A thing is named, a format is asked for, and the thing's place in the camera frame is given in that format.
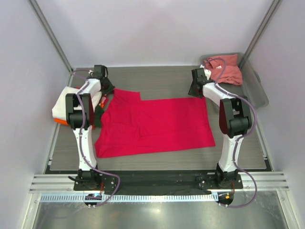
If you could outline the red t-shirt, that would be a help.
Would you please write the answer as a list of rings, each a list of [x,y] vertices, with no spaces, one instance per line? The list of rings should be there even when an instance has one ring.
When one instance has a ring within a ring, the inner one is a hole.
[[[143,100],[139,92],[114,90],[95,142],[98,158],[214,147],[206,100]]]

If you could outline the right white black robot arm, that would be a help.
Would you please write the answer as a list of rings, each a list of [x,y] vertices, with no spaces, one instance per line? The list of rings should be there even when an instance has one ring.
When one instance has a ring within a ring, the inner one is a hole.
[[[188,94],[197,98],[208,98],[219,107],[219,127],[224,140],[214,182],[219,188],[230,188],[231,184],[238,180],[241,143],[252,127],[251,104],[245,96],[230,93],[208,79],[204,68],[192,70],[192,84]]]

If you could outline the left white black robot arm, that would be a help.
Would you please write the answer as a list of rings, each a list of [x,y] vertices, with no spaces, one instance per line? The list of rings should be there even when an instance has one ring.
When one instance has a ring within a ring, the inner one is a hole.
[[[79,154],[77,176],[68,177],[74,182],[74,190],[97,190],[102,184],[92,142],[95,122],[92,98],[97,93],[107,95],[113,90],[114,86],[108,79],[108,68],[95,65],[92,71],[88,71],[84,85],[75,93],[65,96],[66,120],[73,130]]]

